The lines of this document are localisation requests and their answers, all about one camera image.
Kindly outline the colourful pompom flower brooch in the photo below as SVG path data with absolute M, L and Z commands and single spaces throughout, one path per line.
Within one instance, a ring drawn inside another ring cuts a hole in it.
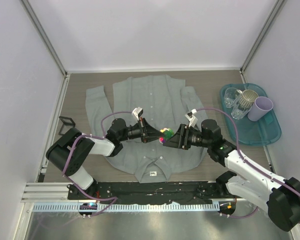
M 164 144 L 166 141 L 168 141 L 169 139 L 172 138 L 172 136 L 174 135 L 174 132 L 171 128 L 163 128 L 160 130 L 161 133 L 163 133 L 163 136 L 161 136 L 159 138 L 159 142 L 161 144 Z

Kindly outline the grey button-up shirt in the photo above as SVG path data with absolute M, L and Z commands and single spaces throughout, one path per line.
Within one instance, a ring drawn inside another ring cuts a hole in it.
M 103 86 L 86 90 L 85 108 L 94 136 L 103 136 L 116 117 L 134 125 L 136 120 L 131 112 L 137 107 L 143 109 L 142 117 L 152 127 L 173 131 L 188 123 L 187 112 L 203 108 L 194 87 L 169 75 L 130 77 L 112 87 L 114 108 L 110 107 Z M 140 183 L 166 182 L 171 174 L 196 168 L 207 153 L 202 147 L 183 150 L 165 147 L 158 140 L 142 143 L 138 138 L 122 145 L 123 149 L 107 161 L 114 168 L 134 175 Z

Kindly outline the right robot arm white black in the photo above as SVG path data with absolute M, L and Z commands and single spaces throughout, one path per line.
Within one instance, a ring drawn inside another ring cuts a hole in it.
M 212 160 L 228 168 L 216 180 L 215 190 L 220 197 L 234 195 L 246 199 L 265 211 L 285 232 L 300 224 L 300 181 L 294 177 L 285 179 L 252 161 L 223 138 L 215 120 L 204 120 L 201 130 L 181 124 L 163 145 L 183 150 L 192 146 L 206 148 Z

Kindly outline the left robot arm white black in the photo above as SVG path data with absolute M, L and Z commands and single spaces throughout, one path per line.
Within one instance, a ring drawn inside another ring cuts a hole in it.
M 140 117 L 135 125 L 126 125 L 122 118 L 112 121 L 105 138 L 83 134 L 77 128 L 68 130 L 46 152 L 46 158 L 79 187 L 79 194 L 90 200 L 97 192 L 96 180 L 84 169 L 88 155 L 114 157 L 122 149 L 122 142 L 140 139 L 143 143 L 164 137 L 164 133 L 152 127 Z

